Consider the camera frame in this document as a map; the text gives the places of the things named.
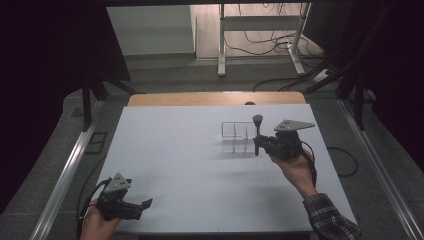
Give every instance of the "gray floor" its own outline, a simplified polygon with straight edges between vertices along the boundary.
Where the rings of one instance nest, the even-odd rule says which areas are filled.
[[[260,81],[296,76],[287,58],[232,59],[228,62],[227,75],[224,78],[217,76],[214,61],[166,58],[149,61],[144,58],[131,58],[127,63],[132,78],[132,82],[128,85],[147,93],[251,91],[253,85]],[[275,91],[290,82],[292,80],[275,81],[261,85],[257,90]],[[312,83],[312,81],[305,82],[293,90],[302,89]],[[341,178],[341,182],[364,239],[409,239],[340,109],[334,95],[337,84],[334,82],[305,97],[311,104],[327,146],[346,149],[358,159],[357,174]],[[120,113],[129,98],[129,95],[113,86],[107,85],[107,88],[111,96],[100,113],[99,123],[95,129],[95,132],[108,132],[106,147],[101,154],[84,155],[48,239],[75,238],[75,209],[82,183],[101,156],[107,153]],[[63,115],[49,143],[21,189],[0,217],[0,239],[30,237],[80,134],[82,118],[74,113],[76,108],[81,108],[81,105],[80,92],[75,92],[65,99]],[[371,105],[364,107],[364,123],[366,132],[384,159],[388,172],[415,215],[417,223],[424,229],[423,173],[378,121],[371,110]],[[96,151],[97,147],[89,146],[88,151]],[[352,169],[352,163],[346,155],[337,151],[330,151],[330,154],[339,172]],[[90,178],[85,194],[97,181],[99,171],[100,168]],[[113,239],[136,238],[117,235]]]

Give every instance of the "aluminum rail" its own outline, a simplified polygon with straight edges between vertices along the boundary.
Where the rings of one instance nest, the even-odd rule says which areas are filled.
[[[408,204],[406,203],[402,194],[399,192],[392,178],[384,167],[383,162],[378,156],[378,153],[375,151],[366,132],[362,131],[353,119],[353,111],[350,108],[349,103],[347,103],[347,100],[339,100],[338,102],[347,121],[349,122],[350,127],[352,128],[355,136],[359,140],[359,144],[365,152],[374,173],[380,181],[380,184],[383,187],[387,198],[392,204],[395,213],[397,214],[401,224],[403,225],[406,233],[408,234],[409,239],[424,240],[423,233],[420,230],[414,218],[414,215],[412,214],[411,210],[408,207]]]
[[[50,198],[47,201],[43,212],[41,213],[38,223],[34,228],[30,238],[31,240],[47,238],[54,220],[56,219],[57,213],[59,212],[60,206],[62,205],[66,193],[68,192],[69,186],[72,183],[75,172],[78,169],[78,165],[84,154],[87,144],[94,132],[94,128],[97,125],[98,116],[103,105],[104,102],[101,101],[97,101],[95,103],[93,108],[93,121],[91,122],[87,131],[82,132],[78,137],[78,140],[71,152],[71,155],[68,158],[68,161],[66,162],[65,167],[63,168],[59,180],[57,181],[56,186],[54,187],[53,192],[50,195]]]

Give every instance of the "black curtain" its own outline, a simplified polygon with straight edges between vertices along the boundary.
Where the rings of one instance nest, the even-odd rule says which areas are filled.
[[[0,29],[3,211],[82,78],[130,79],[105,7],[2,1]]]

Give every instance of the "cable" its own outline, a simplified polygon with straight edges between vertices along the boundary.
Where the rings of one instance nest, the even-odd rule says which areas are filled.
[[[233,50],[239,50],[239,51],[243,51],[243,52],[246,52],[246,53],[249,53],[249,54],[252,54],[252,55],[265,55],[265,54],[267,54],[267,53],[270,53],[270,52],[272,52],[275,48],[276,48],[276,46],[274,46],[271,50],[269,50],[269,51],[266,51],[266,52],[263,52],[263,53],[253,53],[253,52],[249,52],[249,51],[247,51],[247,50],[244,50],[244,49],[241,49],[241,48],[236,48],[236,47],[232,47],[232,46],[230,46],[230,45],[228,45],[228,43],[227,43],[227,39],[225,39],[225,37],[224,37],[224,42],[225,42],[225,45],[227,45],[227,47],[228,48],[230,48],[230,49],[233,49]]]
[[[306,146],[309,147],[309,149],[311,150],[311,154],[312,154],[312,159],[309,157],[309,154],[306,153],[305,150],[302,149],[302,156],[306,159],[306,161],[308,162],[309,165],[309,169],[311,170],[311,176],[312,176],[312,183],[314,184],[314,187],[316,187],[317,185],[317,169],[315,168],[315,154],[314,154],[314,150],[312,150],[312,147],[307,144],[304,141],[300,141],[301,143],[305,144]]]
[[[265,83],[275,82],[275,81],[283,81],[283,80],[297,80],[297,79],[301,79],[301,78],[275,78],[275,79],[268,79],[268,80],[265,80],[265,81],[262,81],[262,82],[259,82],[259,83],[255,84],[253,86],[252,91],[255,92],[256,88],[259,85],[262,85],[262,84],[265,84]]]
[[[308,143],[306,143],[306,142],[304,142],[304,141],[301,141],[303,144],[305,144],[306,146],[308,146],[308,148],[309,148],[309,150],[311,150],[311,154],[312,154],[312,160],[313,161],[315,161],[315,154],[314,154],[314,150],[312,149],[312,147],[308,144]]]
[[[93,170],[91,170],[90,174],[88,174],[88,177],[85,179],[85,182],[84,182],[84,184],[82,185],[81,191],[80,191],[80,193],[79,193],[79,195],[78,195],[77,209],[76,209],[76,211],[75,211],[75,213],[76,213],[76,221],[77,221],[77,222],[78,222],[79,217],[80,217],[80,216],[79,216],[79,211],[80,211],[79,209],[80,209],[80,204],[81,204],[81,196],[82,196],[82,193],[84,192],[85,186],[87,185],[88,180],[89,180],[89,179],[90,179],[90,177],[93,175],[94,171],[96,171],[96,169],[99,167],[100,163],[102,163],[105,159],[106,159],[106,156],[103,156],[103,157],[99,160],[99,162],[96,164],[96,166],[94,166]]]
[[[81,233],[82,233],[82,227],[84,225],[84,219],[85,219],[85,213],[87,212],[89,206],[90,206],[90,202],[91,202],[91,198],[94,196],[94,194],[97,192],[97,190],[103,186],[103,185],[107,185],[112,181],[111,178],[107,179],[107,180],[103,180],[101,181],[99,184],[97,184],[97,186],[93,189],[93,191],[91,191],[90,195],[88,196],[87,200],[84,203],[83,208],[81,209],[81,212],[79,214],[78,217],[78,221],[77,221],[77,240],[80,239],[81,237]]]
[[[338,147],[327,147],[328,150],[338,150],[341,152],[346,153],[353,161],[353,163],[355,164],[355,168],[353,169],[352,172],[347,173],[347,174],[341,174],[341,173],[337,173],[337,175],[339,177],[350,177],[356,174],[356,172],[358,172],[358,168],[359,168],[359,164],[358,164],[358,160],[356,160],[356,158],[348,151],[344,150],[343,148],[338,148]]]
[[[285,86],[282,86],[280,89],[278,89],[277,92],[282,92],[283,90],[289,89],[291,87],[297,86],[297,85],[299,85],[301,83],[304,83],[304,82],[308,81],[309,80],[309,77],[317,74],[320,70],[324,69],[328,64],[329,64],[328,61],[323,61],[318,66],[316,66],[315,68],[313,68],[308,74],[302,76],[302,78],[300,78],[299,81],[296,81],[294,83],[290,83],[290,84],[287,84]]]

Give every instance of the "metal frame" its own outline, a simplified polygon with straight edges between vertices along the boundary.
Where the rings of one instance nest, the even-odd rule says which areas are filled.
[[[93,121],[87,131],[82,132],[71,152],[71,155],[63,168],[62,174],[53,189],[50,198],[44,207],[44,210],[38,220],[37,225],[32,232],[30,239],[46,239],[53,223],[59,212],[60,206],[68,192],[69,186],[72,183],[74,175],[78,169],[80,160],[84,154],[85,148],[90,141],[91,135],[98,122],[98,115],[102,109],[104,102],[97,101],[93,108]]]
[[[296,30],[293,44],[287,44],[288,52],[298,75],[304,75],[297,47],[306,21],[310,3],[300,16],[231,16],[225,17],[225,4],[220,5],[218,76],[225,76],[225,32],[226,31],[278,31]]]
[[[352,117],[353,111],[349,106],[348,100],[338,100],[339,106],[342,109],[345,118],[347,119],[350,127],[352,128],[356,138],[359,140],[359,145],[366,154],[370,165],[377,176],[380,184],[387,195],[390,203],[392,204],[395,213],[397,214],[403,228],[409,236],[409,239],[424,239],[423,233],[419,228],[414,215],[408,207],[402,194],[397,189],[392,178],[384,167],[383,161],[380,159],[378,153],[375,151],[371,141],[369,140],[367,133],[362,131],[359,126],[355,123],[355,119]]]

